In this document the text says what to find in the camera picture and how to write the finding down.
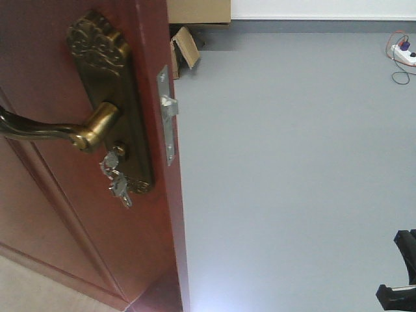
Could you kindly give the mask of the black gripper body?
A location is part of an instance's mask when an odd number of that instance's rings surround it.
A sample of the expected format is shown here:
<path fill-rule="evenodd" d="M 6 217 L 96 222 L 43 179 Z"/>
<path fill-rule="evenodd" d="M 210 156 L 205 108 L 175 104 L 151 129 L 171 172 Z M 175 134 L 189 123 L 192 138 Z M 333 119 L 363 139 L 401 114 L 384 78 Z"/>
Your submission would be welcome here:
<path fill-rule="evenodd" d="M 415 311 L 415 229 L 399 230 L 394 242 L 406 265 L 409 283 L 401 287 L 381 284 L 376 297 L 384 311 Z"/>

